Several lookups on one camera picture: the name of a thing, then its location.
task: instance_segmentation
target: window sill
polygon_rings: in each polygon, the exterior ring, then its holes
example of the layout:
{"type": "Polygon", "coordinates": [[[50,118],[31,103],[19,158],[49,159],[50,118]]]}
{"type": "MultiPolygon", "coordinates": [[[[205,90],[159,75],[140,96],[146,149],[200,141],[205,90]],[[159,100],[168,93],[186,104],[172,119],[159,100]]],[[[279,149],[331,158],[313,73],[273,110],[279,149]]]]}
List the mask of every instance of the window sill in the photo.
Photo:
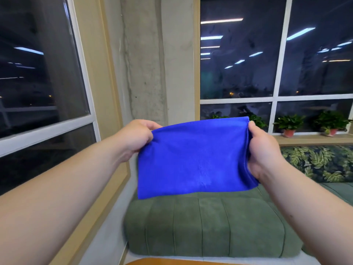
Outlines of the window sill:
{"type": "Polygon", "coordinates": [[[280,146],[343,145],[353,144],[353,134],[338,134],[334,137],[323,135],[297,135],[291,138],[274,136],[280,146]]]}

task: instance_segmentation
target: blue cloth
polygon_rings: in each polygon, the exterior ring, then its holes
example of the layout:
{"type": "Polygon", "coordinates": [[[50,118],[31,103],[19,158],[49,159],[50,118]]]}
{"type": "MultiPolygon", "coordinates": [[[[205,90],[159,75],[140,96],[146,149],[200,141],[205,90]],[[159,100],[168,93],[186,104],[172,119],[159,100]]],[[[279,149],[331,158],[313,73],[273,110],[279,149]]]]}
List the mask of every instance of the blue cloth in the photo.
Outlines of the blue cloth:
{"type": "Polygon", "coordinates": [[[248,123],[248,117],[222,118],[152,131],[138,156],[139,199],[257,187],[247,168],[248,123]]]}

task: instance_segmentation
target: pink plant pot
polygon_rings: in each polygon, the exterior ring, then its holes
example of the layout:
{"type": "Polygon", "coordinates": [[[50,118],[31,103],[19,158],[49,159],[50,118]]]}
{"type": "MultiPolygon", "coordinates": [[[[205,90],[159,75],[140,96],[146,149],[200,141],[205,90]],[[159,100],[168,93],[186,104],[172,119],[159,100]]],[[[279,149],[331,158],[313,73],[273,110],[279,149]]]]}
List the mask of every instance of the pink plant pot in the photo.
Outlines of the pink plant pot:
{"type": "Polygon", "coordinates": [[[285,129],[283,132],[284,137],[293,137],[295,130],[285,129]]]}
{"type": "Polygon", "coordinates": [[[333,137],[337,133],[338,128],[330,129],[329,132],[325,132],[327,137],[333,137]]]}

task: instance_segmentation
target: leaf-patterned cushion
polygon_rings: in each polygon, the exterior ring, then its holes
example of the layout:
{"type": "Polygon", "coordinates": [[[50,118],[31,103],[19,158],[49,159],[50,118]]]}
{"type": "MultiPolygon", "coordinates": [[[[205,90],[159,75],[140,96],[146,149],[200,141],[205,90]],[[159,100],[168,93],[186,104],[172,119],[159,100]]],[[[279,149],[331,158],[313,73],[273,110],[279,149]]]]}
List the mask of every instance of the leaf-patterned cushion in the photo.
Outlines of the leaf-patterned cushion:
{"type": "Polygon", "coordinates": [[[353,146],[282,147],[282,155],[315,182],[353,182],[353,146]]]}

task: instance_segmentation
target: sofa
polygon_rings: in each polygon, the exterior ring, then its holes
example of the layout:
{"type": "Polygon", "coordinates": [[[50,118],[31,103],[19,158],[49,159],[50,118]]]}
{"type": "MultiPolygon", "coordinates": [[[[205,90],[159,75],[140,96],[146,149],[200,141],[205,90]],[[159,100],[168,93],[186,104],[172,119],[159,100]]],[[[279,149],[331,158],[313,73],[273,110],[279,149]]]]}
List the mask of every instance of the sofa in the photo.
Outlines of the sofa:
{"type": "MultiPolygon", "coordinates": [[[[282,147],[307,177],[353,204],[353,146],[282,147]]],[[[125,233],[139,255],[186,257],[294,257],[305,247],[268,193],[197,192],[132,199],[125,233]]]]}

